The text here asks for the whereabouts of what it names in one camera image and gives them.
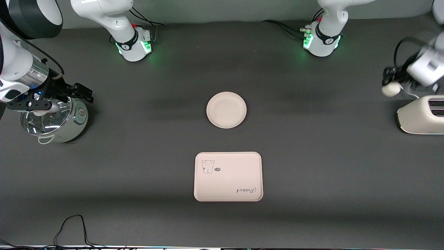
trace white robotic arm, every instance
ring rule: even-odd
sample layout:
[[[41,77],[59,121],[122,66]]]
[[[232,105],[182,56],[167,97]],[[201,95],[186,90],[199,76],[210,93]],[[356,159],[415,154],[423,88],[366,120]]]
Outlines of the white robotic arm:
[[[444,0],[435,0],[432,9],[436,21],[440,25],[444,24]],[[406,41],[424,46],[419,52],[411,55],[403,65],[397,65],[397,50]],[[404,38],[398,43],[394,66],[385,68],[383,73],[382,93],[387,97],[393,97],[405,89],[407,94],[417,98],[396,112],[396,123],[402,131],[412,134],[444,134],[444,95],[438,94],[437,83],[443,76],[444,32],[428,44],[411,37]],[[418,90],[422,89],[422,96],[410,93],[413,89],[418,95]]]
[[[71,0],[71,6],[77,15],[106,28],[126,60],[139,61],[151,52],[150,32],[133,27],[123,15],[132,8],[132,0]]]
[[[346,7],[363,5],[375,0],[317,0],[325,13],[321,21],[315,20],[305,28],[312,29],[307,35],[303,48],[315,56],[328,56],[337,47],[340,34],[349,20]]]
[[[55,112],[57,101],[68,97],[93,101],[91,90],[66,84],[62,68],[56,73],[21,46],[25,39],[57,36],[62,24],[55,0],[0,0],[0,101],[8,109]]]

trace table surface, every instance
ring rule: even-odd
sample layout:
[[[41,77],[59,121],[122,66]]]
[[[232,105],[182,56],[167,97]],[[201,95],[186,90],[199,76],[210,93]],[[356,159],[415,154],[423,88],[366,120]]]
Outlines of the table surface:
[[[82,214],[105,245],[443,249],[444,137],[400,132],[393,115],[407,97],[381,94],[397,42],[438,31],[427,15],[351,20],[338,49],[317,58],[274,24],[167,25],[136,63],[103,28],[35,41],[95,102],[85,133],[57,145],[4,112],[0,238],[50,244]],[[205,114],[222,91],[248,106],[234,129]],[[205,151],[259,152],[263,199],[196,201]],[[79,219],[65,230],[61,244],[82,244]]]

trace cartoon bear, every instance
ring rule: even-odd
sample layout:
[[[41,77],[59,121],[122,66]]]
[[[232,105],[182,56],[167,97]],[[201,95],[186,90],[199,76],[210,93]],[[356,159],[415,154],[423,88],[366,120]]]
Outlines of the cartoon bear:
[[[202,161],[203,173],[212,173],[214,168],[214,160]]]

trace black cable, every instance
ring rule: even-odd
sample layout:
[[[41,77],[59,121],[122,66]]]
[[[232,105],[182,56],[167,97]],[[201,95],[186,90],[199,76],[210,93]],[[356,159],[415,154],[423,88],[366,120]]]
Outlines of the black cable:
[[[321,13],[319,13],[319,14],[313,19],[313,21],[315,21],[316,19],[318,19],[322,14],[324,14],[324,11],[322,11]]]
[[[145,18],[139,17],[138,15],[134,14],[131,10],[130,10],[130,13],[133,14],[133,16],[139,18],[140,20],[145,21],[145,22],[148,22],[148,23],[150,23],[151,25],[154,26],[154,23],[152,23],[151,21],[148,21],[148,20],[145,19]]]
[[[423,41],[416,39],[414,37],[405,37],[405,38],[401,39],[399,41],[398,45],[396,45],[395,52],[393,53],[393,65],[395,66],[395,68],[398,68],[398,63],[396,61],[397,56],[398,56],[398,49],[401,46],[401,44],[403,44],[404,42],[411,42],[411,43],[421,45],[421,46],[426,45],[426,46],[432,48],[432,46],[428,45],[426,42],[423,42]]]
[[[0,36],[0,75],[1,72],[3,71],[3,61],[4,61],[4,55],[3,55],[3,42],[1,41],[1,36]]]
[[[101,246],[101,245],[99,245],[99,244],[92,243],[91,241],[88,240],[88,234],[86,233],[85,221],[84,221],[84,219],[83,219],[83,216],[80,215],[80,214],[72,215],[72,216],[66,218],[66,219],[63,221],[62,226],[60,227],[59,232],[58,232],[58,233],[55,235],[55,237],[54,237],[54,240],[53,240],[54,245],[55,245],[55,246],[58,246],[58,244],[57,244],[57,238],[59,237],[60,233],[63,231],[63,226],[65,225],[66,221],[69,220],[69,219],[71,219],[72,217],[76,217],[76,216],[79,216],[79,217],[82,219],[82,225],[83,225],[83,240],[84,240],[85,244],[86,244],[86,245],[89,245],[89,246],[92,246],[92,247],[94,247],[94,245],[96,245],[96,246]]]
[[[9,243],[9,242],[7,242],[5,240],[2,240],[2,239],[0,239],[0,243],[3,244],[3,245],[11,246],[14,249],[28,249],[28,250],[40,250],[40,249],[45,249],[47,247],[53,246],[53,245],[47,245],[47,246],[43,246],[43,247],[16,246],[16,245],[13,245],[13,244],[11,244],[11,243]]]
[[[112,41],[111,41],[111,38],[113,39],[113,37],[110,36],[110,38],[108,39],[108,41],[110,42],[110,44],[115,44],[115,40],[114,40],[114,42],[112,42]]]
[[[139,14],[143,19],[145,19],[145,21],[147,21],[147,22],[149,22],[150,24],[159,24],[159,25],[162,25],[162,26],[164,26],[164,24],[162,24],[162,23],[157,23],[157,22],[154,22],[154,21],[150,21],[150,20],[148,20],[146,17],[144,17],[139,11],[137,11],[134,7],[133,7],[133,10],[135,11],[135,12],[137,12],[137,14]]]
[[[315,21],[316,20],[316,15],[317,14],[321,14],[320,12],[323,12],[324,11],[324,9],[323,8],[320,8],[317,12],[316,12],[316,14],[314,14],[314,16],[313,16],[313,19],[311,20],[311,21]]]
[[[277,25],[284,26],[284,27],[287,28],[287,29],[291,29],[291,30],[299,31],[298,28],[293,28],[293,27],[291,27],[291,26],[288,26],[288,25],[286,25],[286,24],[284,24],[284,23],[282,23],[282,22],[276,21],[276,20],[269,20],[269,19],[268,19],[268,20],[263,20],[263,22],[274,23],[274,24],[277,24]]]
[[[264,20],[263,22],[277,24],[279,27],[281,27],[281,28],[282,28],[287,34],[289,34],[290,36],[292,36],[292,37],[294,37],[294,38],[297,38],[297,39],[302,39],[302,40],[305,39],[305,37],[303,37],[303,36],[297,36],[297,35],[291,33],[289,30],[287,30],[287,29],[290,29],[290,30],[293,30],[293,31],[299,31],[299,29],[296,29],[296,28],[293,28],[293,27],[291,27],[291,26],[288,26],[288,25],[286,25],[286,24],[284,24],[284,23],[282,23],[282,22],[275,21],[275,20]]]
[[[94,246],[78,246],[78,247],[72,247],[72,246],[54,246],[54,245],[48,245],[48,246],[42,246],[42,247],[33,247],[33,246],[16,246],[16,247],[1,247],[0,250],[93,250],[93,249],[99,249]],[[108,247],[104,246],[101,247],[100,250],[116,250],[115,247]],[[137,248],[119,248],[119,250],[136,250]]]
[[[20,38],[22,41],[24,41],[25,43],[27,43],[29,46],[35,48],[36,50],[38,50],[40,53],[44,54],[46,57],[48,57],[49,59],[51,59],[51,61],[53,61],[57,67],[59,67],[60,69],[60,73],[62,75],[65,74],[65,71],[63,70],[63,67],[54,59],[52,58],[52,56],[50,56],[48,53],[46,53],[45,51],[43,51],[42,49],[40,49],[39,47],[35,46],[34,44],[32,44],[30,41],[24,39],[21,35],[17,34],[14,30],[12,30],[9,26],[6,25],[6,23],[3,21],[3,19],[0,18],[0,22],[14,35],[16,35],[18,38]]]

